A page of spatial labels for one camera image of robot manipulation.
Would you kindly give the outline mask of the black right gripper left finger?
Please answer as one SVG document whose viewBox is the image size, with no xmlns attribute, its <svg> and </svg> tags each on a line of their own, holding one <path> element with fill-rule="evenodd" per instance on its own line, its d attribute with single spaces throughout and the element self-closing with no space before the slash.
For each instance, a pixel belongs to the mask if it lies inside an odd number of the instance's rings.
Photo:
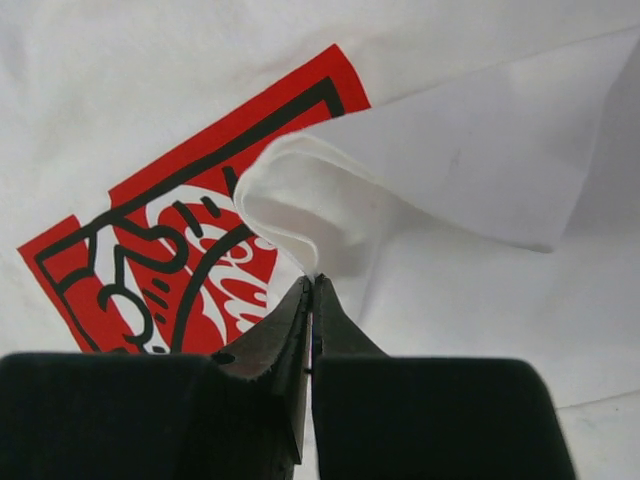
<svg viewBox="0 0 640 480">
<path fill-rule="evenodd" d="M 5 479 L 289 479 L 303 450 L 311 284 L 210 355 L 1 361 Z"/>
</svg>

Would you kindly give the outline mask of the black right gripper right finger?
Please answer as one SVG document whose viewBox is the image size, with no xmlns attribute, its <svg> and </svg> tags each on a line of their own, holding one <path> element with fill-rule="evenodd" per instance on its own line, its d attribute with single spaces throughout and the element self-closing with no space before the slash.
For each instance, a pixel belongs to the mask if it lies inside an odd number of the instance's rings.
<svg viewBox="0 0 640 480">
<path fill-rule="evenodd" d="M 393 357 L 313 287 L 311 405 L 323 479 L 572 479 L 549 391 L 517 359 Z"/>
</svg>

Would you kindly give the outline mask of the white t-shirt red print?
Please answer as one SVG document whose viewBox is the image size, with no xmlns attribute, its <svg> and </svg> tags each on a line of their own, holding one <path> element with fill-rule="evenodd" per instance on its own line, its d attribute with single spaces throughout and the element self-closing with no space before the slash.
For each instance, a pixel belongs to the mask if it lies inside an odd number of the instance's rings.
<svg viewBox="0 0 640 480">
<path fill-rule="evenodd" d="M 5 1 L 1 361 L 210 355 L 311 284 L 393 357 L 517 359 L 639 475 L 635 1 Z"/>
</svg>

